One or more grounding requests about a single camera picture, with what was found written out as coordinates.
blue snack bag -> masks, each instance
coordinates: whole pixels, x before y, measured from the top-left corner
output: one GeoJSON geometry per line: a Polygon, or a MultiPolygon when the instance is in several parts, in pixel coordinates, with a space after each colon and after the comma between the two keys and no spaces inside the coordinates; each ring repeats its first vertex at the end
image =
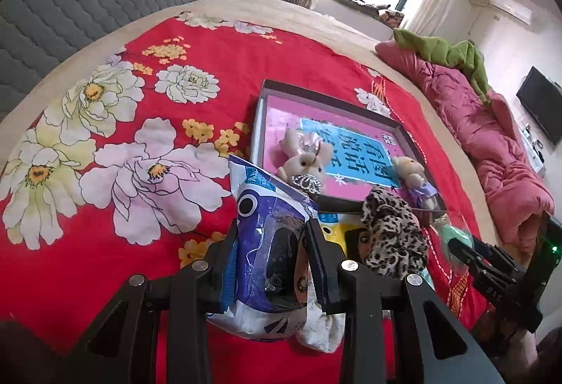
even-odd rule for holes
{"type": "Polygon", "coordinates": [[[275,341],[305,325],[308,256],[305,222],[317,207],[306,194],[236,157],[229,157],[237,199],[234,301],[209,321],[243,338],[275,341]]]}

green blanket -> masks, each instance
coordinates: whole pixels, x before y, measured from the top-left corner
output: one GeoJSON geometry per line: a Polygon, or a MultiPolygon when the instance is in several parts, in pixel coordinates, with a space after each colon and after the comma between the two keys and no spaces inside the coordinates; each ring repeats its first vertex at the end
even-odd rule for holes
{"type": "Polygon", "coordinates": [[[480,97],[489,103],[486,93],[491,87],[484,68],[484,59],[470,41],[451,46],[439,37],[418,37],[404,29],[394,29],[394,40],[400,48],[417,52],[423,60],[449,69],[459,69],[480,97]]]}

television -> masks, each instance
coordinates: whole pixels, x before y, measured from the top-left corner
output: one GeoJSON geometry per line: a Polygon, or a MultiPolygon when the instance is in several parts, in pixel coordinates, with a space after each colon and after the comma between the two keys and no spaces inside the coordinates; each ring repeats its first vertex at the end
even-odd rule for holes
{"type": "Polygon", "coordinates": [[[523,107],[556,146],[562,139],[562,89],[532,67],[517,92],[523,107]]]}

stuffed toy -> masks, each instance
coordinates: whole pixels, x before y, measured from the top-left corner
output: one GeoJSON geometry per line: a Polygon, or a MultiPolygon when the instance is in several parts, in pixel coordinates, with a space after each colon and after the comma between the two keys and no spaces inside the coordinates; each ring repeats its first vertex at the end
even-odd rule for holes
{"type": "Polygon", "coordinates": [[[326,181],[325,166],[332,160],[332,145],[315,132],[289,128],[279,145],[289,160],[277,169],[277,176],[307,194],[321,193],[326,181]]]}
{"type": "Polygon", "coordinates": [[[437,209],[437,190],[424,177],[425,169],[417,160],[410,157],[393,157],[391,159],[394,172],[404,180],[410,192],[415,208],[424,210],[437,209]]]}

box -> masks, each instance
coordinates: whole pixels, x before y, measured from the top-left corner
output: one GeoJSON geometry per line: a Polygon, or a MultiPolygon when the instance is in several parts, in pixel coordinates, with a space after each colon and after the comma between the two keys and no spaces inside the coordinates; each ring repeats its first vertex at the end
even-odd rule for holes
{"type": "MultiPolygon", "coordinates": [[[[332,164],[327,167],[326,193],[314,198],[320,211],[360,213],[363,199],[373,183],[385,186],[408,201],[407,190],[394,176],[381,169],[384,163],[390,164],[392,156],[408,156],[420,162],[428,182],[435,185],[422,154],[399,122],[366,108],[273,80],[263,82],[258,99],[250,161],[276,174],[277,168],[287,160],[279,146],[285,129],[303,127],[311,130],[315,124],[318,124],[319,132],[325,132],[321,135],[323,138],[335,135],[333,140],[337,140],[332,164]],[[386,152],[384,155],[380,154],[382,148],[386,152]]],[[[439,194],[437,203],[438,210],[412,209],[422,225],[427,226],[445,213],[445,204],[439,194]]]]}

